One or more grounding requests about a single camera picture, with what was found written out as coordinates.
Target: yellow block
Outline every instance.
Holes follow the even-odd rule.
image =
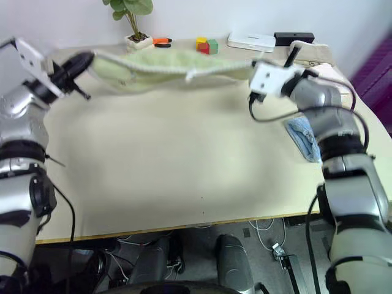
[[[201,44],[201,43],[207,43],[207,38],[204,38],[204,37],[197,37],[197,39],[196,39],[196,48],[197,48],[197,46],[198,46],[199,44]]]

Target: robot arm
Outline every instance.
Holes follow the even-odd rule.
[[[48,134],[43,118],[57,98],[80,91],[74,79],[94,55],[80,53],[58,66],[21,39],[8,44],[36,78],[0,98],[0,293],[19,293],[36,235],[56,207],[44,165]]]
[[[374,158],[361,143],[353,113],[341,109],[341,95],[334,86],[309,79],[315,73],[296,65],[254,65],[250,110],[256,99],[262,101],[267,94],[289,97],[309,120],[320,147],[325,183],[318,187],[317,198],[324,218],[336,227],[332,266],[326,274],[328,290],[370,293],[390,289],[392,236],[385,228],[388,198]]]

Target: red block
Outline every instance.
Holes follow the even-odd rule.
[[[202,52],[204,54],[209,54],[209,45],[208,43],[200,43],[197,45],[197,51]]]

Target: beige table surface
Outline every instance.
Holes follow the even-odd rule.
[[[193,42],[173,46],[192,48]],[[125,52],[123,46],[104,50]],[[286,50],[264,57],[282,61]],[[63,50],[55,60],[75,51]],[[219,57],[258,54],[220,44]],[[75,207],[75,239],[305,214],[323,182],[320,164],[302,157],[282,122],[251,119],[247,82],[180,82],[133,96],[113,94],[88,73],[78,84],[92,99],[72,94],[45,118],[48,153],[67,166],[48,161],[48,174]],[[255,114],[294,109],[288,99],[267,97]],[[369,124],[369,154],[377,156],[391,200],[392,140],[361,100],[356,110]],[[70,210],[59,195],[57,201],[37,243],[69,240]]]

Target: light green towel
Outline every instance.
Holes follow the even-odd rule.
[[[140,50],[128,55],[96,52],[92,75],[121,92],[146,91],[175,80],[197,76],[219,75],[247,80],[251,62],[233,62],[183,50]]]

